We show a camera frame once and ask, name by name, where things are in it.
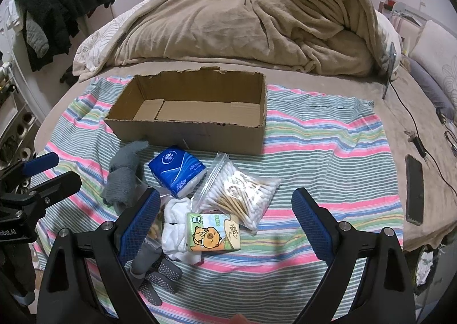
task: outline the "cartoon tissue pack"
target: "cartoon tissue pack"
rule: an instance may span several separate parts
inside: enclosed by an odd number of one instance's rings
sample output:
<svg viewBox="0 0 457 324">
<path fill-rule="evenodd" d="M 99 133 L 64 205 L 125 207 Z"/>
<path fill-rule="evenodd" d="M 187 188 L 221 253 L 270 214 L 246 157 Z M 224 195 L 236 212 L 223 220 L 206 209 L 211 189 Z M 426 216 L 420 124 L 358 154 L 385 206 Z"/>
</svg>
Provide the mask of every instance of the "cartoon tissue pack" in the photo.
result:
<svg viewBox="0 0 457 324">
<path fill-rule="evenodd" d="M 187 247 L 192 251 L 241 249 L 239 222 L 228 214 L 187 214 Z"/>
</svg>

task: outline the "logo on tissue pack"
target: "logo on tissue pack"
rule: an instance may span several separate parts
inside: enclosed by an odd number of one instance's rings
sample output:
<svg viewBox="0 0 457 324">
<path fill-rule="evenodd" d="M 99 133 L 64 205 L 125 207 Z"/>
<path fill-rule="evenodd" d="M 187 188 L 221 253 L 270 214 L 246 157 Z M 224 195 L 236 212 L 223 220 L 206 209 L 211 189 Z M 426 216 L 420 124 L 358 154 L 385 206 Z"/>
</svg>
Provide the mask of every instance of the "logo on tissue pack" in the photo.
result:
<svg viewBox="0 0 457 324">
<path fill-rule="evenodd" d="M 173 161 L 173 158 L 177 155 L 176 151 L 170 151 L 169 153 L 165 154 L 162 158 L 163 164 L 170 164 Z"/>
</svg>

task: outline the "plastic bag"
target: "plastic bag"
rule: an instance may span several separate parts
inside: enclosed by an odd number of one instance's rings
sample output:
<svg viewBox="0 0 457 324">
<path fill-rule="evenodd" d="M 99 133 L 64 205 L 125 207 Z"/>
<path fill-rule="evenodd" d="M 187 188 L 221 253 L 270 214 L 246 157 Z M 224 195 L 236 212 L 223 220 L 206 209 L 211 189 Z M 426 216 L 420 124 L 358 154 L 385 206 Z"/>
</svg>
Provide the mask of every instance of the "plastic bag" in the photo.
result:
<svg viewBox="0 0 457 324">
<path fill-rule="evenodd" d="M 193 197 L 192 210 L 197 213 L 220 210 L 233 214 L 240 224 L 257 231 L 280 182 L 280 178 L 242 172 L 227 154 L 218 153 L 204 183 Z"/>
</svg>

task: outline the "power cord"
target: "power cord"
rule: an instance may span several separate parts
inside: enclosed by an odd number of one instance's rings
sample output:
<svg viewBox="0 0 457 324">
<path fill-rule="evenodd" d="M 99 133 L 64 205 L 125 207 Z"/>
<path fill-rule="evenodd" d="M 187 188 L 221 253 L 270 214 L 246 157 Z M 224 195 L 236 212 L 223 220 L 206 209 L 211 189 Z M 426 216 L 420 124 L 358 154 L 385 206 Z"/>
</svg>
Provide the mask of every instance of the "power cord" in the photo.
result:
<svg viewBox="0 0 457 324">
<path fill-rule="evenodd" d="M 414 128 L 416 129 L 416 134 L 417 134 L 417 137 L 415 137 L 415 138 L 413 139 L 413 143 L 414 143 L 414 145 L 416 146 L 417 150 L 419 151 L 419 154 L 420 154 L 422 157 L 425 157 L 426 154 L 428 154 L 428 155 L 432 158 L 433 162 L 434 162 L 435 165 L 436 165 L 436 168 L 438 169 L 438 173 L 440 174 L 441 179 L 442 179 L 442 180 L 444 181 L 444 183 L 445 183 L 446 185 L 448 185 L 448 186 L 451 188 L 451 190 L 454 192 L 454 194 L 455 194 L 455 196 L 456 196 L 456 201 L 457 201 L 457 191 L 452 187 L 452 185 L 451 185 L 449 182 L 447 182 L 447 181 L 445 180 L 445 178 L 443 177 L 443 174 L 441 173 L 441 169 L 440 169 L 438 163 L 436 162 L 435 158 L 432 156 L 432 154 L 430 154 L 430 151 L 428 151 L 428 150 L 424 147 L 424 145 L 422 144 L 422 140 L 420 139 L 419 130 L 417 129 L 417 124 L 416 124 L 416 121 L 414 120 L 413 114 L 411 114 L 411 112 L 408 110 L 408 108 L 406 107 L 406 105 L 405 105 L 405 104 L 403 103 L 403 101 L 401 100 L 401 98 L 400 98 L 400 96 L 398 95 L 398 92 L 397 92 L 397 90 L 395 89 L 395 87 L 394 87 L 394 85 L 392 84 L 392 82 L 389 81 L 389 83 L 390 83 L 392 89 L 394 90 L 395 94 L 397 95 L 397 98 L 398 98 L 398 100 L 400 101 L 401 105 L 405 108 L 405 110 L 408 112 L 408 114 L 410 114 L 410 117 L 411 117 L 411 119 L 413 120 Z"/>
</svg>

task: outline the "striped bedsheet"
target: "striped bedsheet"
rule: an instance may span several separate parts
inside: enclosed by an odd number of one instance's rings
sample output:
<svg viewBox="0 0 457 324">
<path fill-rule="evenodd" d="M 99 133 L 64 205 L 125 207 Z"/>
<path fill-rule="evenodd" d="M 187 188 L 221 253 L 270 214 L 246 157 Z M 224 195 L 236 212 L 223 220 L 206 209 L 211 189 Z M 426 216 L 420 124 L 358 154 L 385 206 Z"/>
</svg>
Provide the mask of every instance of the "striped bedsheet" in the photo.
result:
<svg viewBox="0 0 457 324">
<path fill-rule="evenodd" d="M 103 118 L 130 77 L 94 78 L 82 96 L 60 117 L 45 152 L 54 151 L 60 163 L 37 175 L 37 185 L 74 170 L 81 191 L 47 210 L 37 225 L 35 249 L 44 269 L 56 233 L 94 230 L 114 211 L 101 201 L 108 163 L 123 145 Z M 338 221 L 359 230 L 392 227 L 402 241 L 403 212 L 398 196 L 392 154 L 373 103 L 355 98 L 307 93 L 268 86 L 268 114 L 264 153 L 260 157 L 230 155 L 241 169 L 282 178 L 260 223 L 257 235 L 242 232 L 242 249 L 208 253 L 200 266 L 178 263 L 184 275 L 179 293 L 157 288 L 164 304 L 150 306 L 160 323 L 227 323 L 242 313 L 253 323 L 291 323 L 320 282 L 326 265 L 316 259 L 291 210 L 291 195 L 305 187 Z M 154 186 L 147 163 L 162 148 L 140 153 L 146 181 Z M 192 151 L 205 165 L 215 153 Z M 114 313 L 100 282 L 97 267 L 88 261 L 95 288 L 108 312 Z M 353 301 L 364 261 L 356 264 L 349 287 L 335 317 Z"/>
</svg>

